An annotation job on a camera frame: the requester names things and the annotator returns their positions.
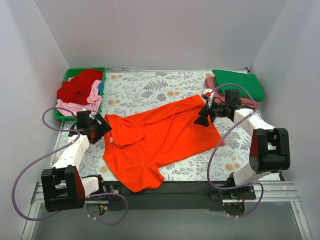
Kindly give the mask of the orange t shirt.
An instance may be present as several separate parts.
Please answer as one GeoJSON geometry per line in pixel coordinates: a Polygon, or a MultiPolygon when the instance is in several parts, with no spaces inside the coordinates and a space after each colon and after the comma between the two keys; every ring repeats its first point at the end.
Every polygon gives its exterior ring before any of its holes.
{"type": "Polygon", "coordinates": [[[216,127],[195,124],[205,105],[199,95],[127,117],[106,114],[111,131],[104,136],[103,159],[113,175],[134,193],[157,189],[159,168],[215,148],[216,127]]]}

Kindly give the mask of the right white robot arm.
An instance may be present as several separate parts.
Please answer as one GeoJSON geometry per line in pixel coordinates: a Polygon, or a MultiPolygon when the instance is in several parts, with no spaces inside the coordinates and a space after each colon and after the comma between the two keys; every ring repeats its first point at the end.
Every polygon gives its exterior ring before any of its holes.
{"type": "Polygon", "coordinates": [[[232,199],[244,196],[259,179],[290,167],[289,133],[277,128],[255,115],[256,107],[243,104],[238,89],[229,89],[222,103],[216,103],[214,91],[206,88],[201,97],[204,107],[199,111],[195,124],[208,127],[217,117],[228,118],[251,137],[249,162],[230,174],[222,186],[209,183],[212,195],[228,195],[232,199]]]}

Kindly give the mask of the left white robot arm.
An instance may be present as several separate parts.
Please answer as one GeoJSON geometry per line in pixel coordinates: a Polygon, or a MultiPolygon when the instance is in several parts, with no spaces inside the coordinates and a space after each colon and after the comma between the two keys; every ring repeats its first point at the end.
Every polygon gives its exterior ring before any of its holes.
{"type": "Polygon", "coordinates": [[[81,209],[90,195],[95,200],[106,196],[100,174],[80,177],[79,167],[86,151],[96,144],[112,127],[104,118],[89,110],[76,113],[76,123],[68,130],[68,147],[57,162],[41,173],[45,208],[48,212],[81,209]]]}

